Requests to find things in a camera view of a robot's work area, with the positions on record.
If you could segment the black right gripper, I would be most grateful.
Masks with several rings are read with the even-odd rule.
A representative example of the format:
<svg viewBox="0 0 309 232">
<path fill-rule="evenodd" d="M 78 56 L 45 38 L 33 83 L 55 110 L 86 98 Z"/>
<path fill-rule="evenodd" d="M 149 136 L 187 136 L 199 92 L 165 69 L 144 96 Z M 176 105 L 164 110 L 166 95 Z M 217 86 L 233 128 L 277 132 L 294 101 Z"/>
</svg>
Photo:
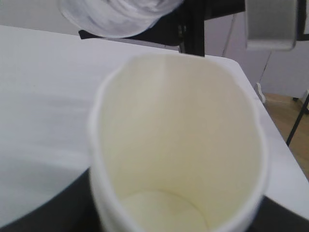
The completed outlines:
<svg viewBox="0 0 309 232">
<path fill-rule="evenodd" d="M 181 53 L 204 56 L 204 21 L 243 11 L 243 0 L 185 0 L 151 28 L 128 39 L 178 46 Z"/>
</svg>

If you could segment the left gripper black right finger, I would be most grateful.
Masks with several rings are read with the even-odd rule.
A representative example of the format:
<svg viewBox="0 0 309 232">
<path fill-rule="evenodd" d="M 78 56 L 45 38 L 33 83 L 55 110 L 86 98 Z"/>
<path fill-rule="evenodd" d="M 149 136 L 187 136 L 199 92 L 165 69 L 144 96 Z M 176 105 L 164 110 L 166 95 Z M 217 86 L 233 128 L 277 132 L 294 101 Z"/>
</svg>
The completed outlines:
<svg viewBox="0 0 309 232">
<path fill-rule="evenodd" d="M 309 232 L 309 221 L 264 197 L 249 232 Z"/>
</svg>

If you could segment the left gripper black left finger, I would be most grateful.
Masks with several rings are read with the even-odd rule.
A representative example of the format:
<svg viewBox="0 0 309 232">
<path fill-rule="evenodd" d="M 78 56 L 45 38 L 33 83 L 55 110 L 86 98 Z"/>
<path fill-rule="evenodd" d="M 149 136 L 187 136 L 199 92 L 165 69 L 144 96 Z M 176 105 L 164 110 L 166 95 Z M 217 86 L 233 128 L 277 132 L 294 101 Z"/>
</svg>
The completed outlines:
<svg viewBox="0 0 309 232">
<path fill-rule="evenodd" d="M 39 208 L 1 227 L 2 232 L 102 232 L 89 170 Z"/>
</svg>

